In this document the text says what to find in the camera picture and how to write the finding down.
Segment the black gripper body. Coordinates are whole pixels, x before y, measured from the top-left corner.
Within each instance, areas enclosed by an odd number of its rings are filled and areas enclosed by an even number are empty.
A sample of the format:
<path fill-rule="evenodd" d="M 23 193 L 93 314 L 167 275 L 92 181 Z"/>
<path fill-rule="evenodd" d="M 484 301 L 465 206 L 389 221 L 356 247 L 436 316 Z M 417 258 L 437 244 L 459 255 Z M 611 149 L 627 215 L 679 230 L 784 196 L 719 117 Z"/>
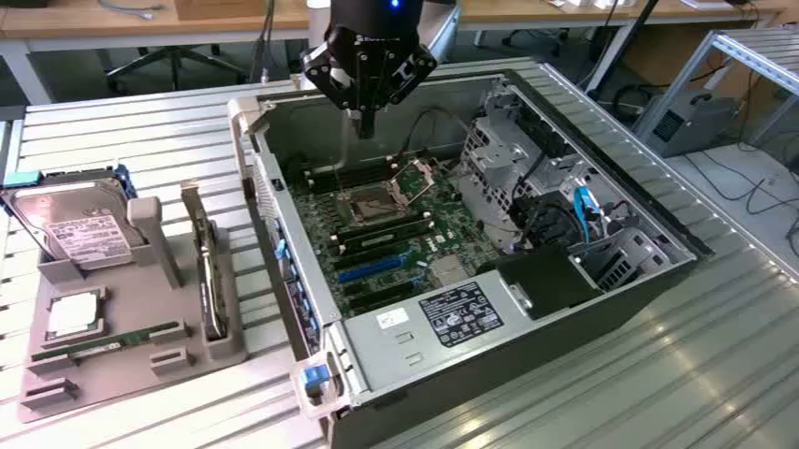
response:
<path fill-rule="evenodd" d="M 331 3 L 332 27 L 344 27 L 357 34 L 359 53 L 363 63 L 360 73 L 365 76 L 369 55 L 379 50 L 411 51 L 420 44 L 420 1 L 333 1 Z M 365 104 L 365 80 L 361 82 Z"/>

